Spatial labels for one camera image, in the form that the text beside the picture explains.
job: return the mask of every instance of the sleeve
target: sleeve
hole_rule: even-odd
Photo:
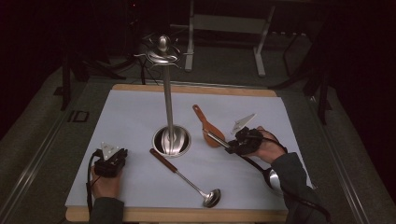
[[[90,224],[122,223],[124,203],[115,198],[95,199]]]
[[[306,172],[296,153],[284,154],[271,165],[283,189],[311,203],[320,204],[318,195],[306,185]],[[293,200],[287,194],[284,200],[289,209],[287,224],[327,223],[326,217],[318,210]]]

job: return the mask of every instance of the wooden spoon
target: wooden spoon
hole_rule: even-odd
[[[220,138],[221,140],[225,141],[224,134],[211,123],[209,123],[202,112],[201,108],[198,105],[193,105],[192,109],[195,111],[195,114],[198,116],[198,119],[202,122],[202,128],[213,133],[215,136]],[[211,147],[219,147],[220,144],[211,139],[207,134],[204,134],[204,139],[206,140],[207,144]]]

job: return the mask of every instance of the spatula handle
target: spatula handle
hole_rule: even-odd
[[[195,111],[195,114],[198,116],[198,119],[199,119],[202,123],[207,122],[204,113],[202,112],[201,108],[200,108],[198,105],[193,105],[193,106],[192,106],[192,109]]]
[[[173,173],[175,173],[177,171],[177,168],[174,165],[172,165],[172,163],[170,163],[166,158],[164,158],[162,155],[160,155],[160,153],[158,153],[154,148],[150,149],[149,152],[151,153],[151,155],[153,155],[155,158],[157,158],[157,160],[159,160],[166,167],[168,167],[168,169],[171,170]]]

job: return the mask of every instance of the metal base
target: metal base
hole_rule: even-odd
[[[179,157],[187,152],[191,145],[190,133],[183,127],[174,125],[174,142],[171,146],[169,141],[168,126],[158,130],[153,138],[152,145],[162,156],[172,158]]]

